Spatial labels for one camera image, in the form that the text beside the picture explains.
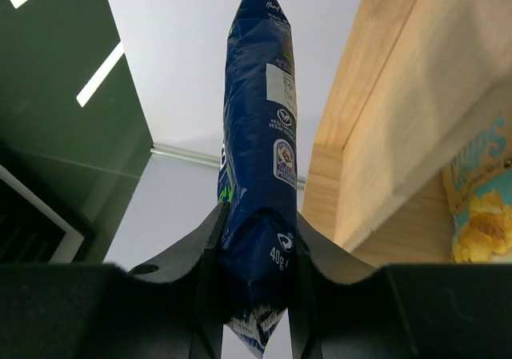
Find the black holder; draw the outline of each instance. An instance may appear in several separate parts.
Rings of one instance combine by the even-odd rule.
[[[1,359],[220,358],[219,204],[125,273],[114,265],[0,265]],[[298,215],[294,359],[512,356],[512,266],[359,261]]]

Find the yellow chip packaging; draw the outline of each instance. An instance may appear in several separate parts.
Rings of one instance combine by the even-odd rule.
[[[511,122],[500,112],[442,170],[457,263],[512,262]]]

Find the chip bag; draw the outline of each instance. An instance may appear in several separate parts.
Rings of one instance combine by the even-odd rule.
[[[457,263],[512,262],[511,121],[500,112],[442,171]]]
[[[228,326],[262,357],[286,307],[297,229],[297,103],[290,24],[277,0],[242,0],[227,41],[218,200]]]

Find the wooden shelf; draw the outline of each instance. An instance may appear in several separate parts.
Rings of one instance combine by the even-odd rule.
[[[375,267],[391,262],[451,262],[453,233],[441,174],[436,174],[352,254]]]
[[[512,0],[361,1],[314,142],[316,229],[373,264],[449,260],[439,171],[510,104],[510,17]]]

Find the dark green wall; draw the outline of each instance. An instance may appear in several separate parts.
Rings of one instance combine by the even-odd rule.
[[[107,0],[18,9],[0,0],[0,154],[96,234],[93,261],[105,256],[152,144],[125,56],[85,107],[76,100],[118,43]]]

